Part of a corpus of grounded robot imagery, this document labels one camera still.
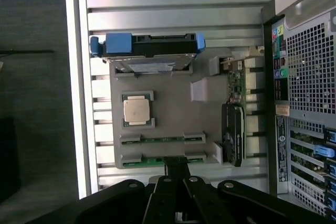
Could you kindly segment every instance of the gray carpet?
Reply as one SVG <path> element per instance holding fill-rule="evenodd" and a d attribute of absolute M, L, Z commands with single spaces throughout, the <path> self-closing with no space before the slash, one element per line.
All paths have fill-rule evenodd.
<path fill-rule="evenodd" d="M 0 0 L 0 118 L 15 120 L 21 190 L 0 223 L 24 223 L 77 199 L 65 0 Z"/>

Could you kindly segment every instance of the screw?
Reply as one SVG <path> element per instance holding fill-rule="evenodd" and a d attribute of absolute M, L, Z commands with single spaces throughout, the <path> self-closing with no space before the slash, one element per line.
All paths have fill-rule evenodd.
<path fill-rule="evenodd" d="M 230 182 L 225 183 L 224 186 L 225 186 L 226 188 L 234 188 L 234 187 L 235 187 L 235 186 L 234 186 L 232 183 L 230 183 Z"/>

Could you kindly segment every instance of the ventilation grille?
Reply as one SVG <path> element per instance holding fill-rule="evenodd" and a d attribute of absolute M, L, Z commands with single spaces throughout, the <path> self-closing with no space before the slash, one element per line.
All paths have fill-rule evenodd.
<path fill-rule="evenodd" d="M 306 183 L 296 179 L 292 178 L 292 183 L 296 185 L 298 188 L 300 188 L 302 191 L 304 191 L 306 194 L 310 195 L 317 201 L 324 203 L 324 194 L 316 191 L 314 188 L 310 187 Z M 320 205 L 316 204 L 313 200 L 305 196 L 300 190 L 297 190 L 295 188 L 292 189 L 294 196 L 301 201 L 304 205 L 309 207 L 312 211 L 320 214 L 320 215 L 325 215 L 324 208 L 321 207 Z"/>
<path fill-rule="evenodd" d="M 318 123 L 311 123 L 303 120 L 297 120 L 290 118 L 289 125 L 297 128 L 301 128 L 307 131 L 314 131 L 318 133 L 323 133 L 324 126 Z"/>
<path fill-rule="evenodd" d="M 335 114 L 333 43 L 324 24 L 287 39 L 291 109 Z"/>

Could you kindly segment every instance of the black metal arm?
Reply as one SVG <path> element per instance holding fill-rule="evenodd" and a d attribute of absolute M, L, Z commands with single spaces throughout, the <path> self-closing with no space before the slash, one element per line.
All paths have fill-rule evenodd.
<path fill-rule="evenodd" d="M 233 180 L 213 187 L 167 157 L 155 183 L 128 179 L 30 223 L 327 223 L 306 209 Z"/>

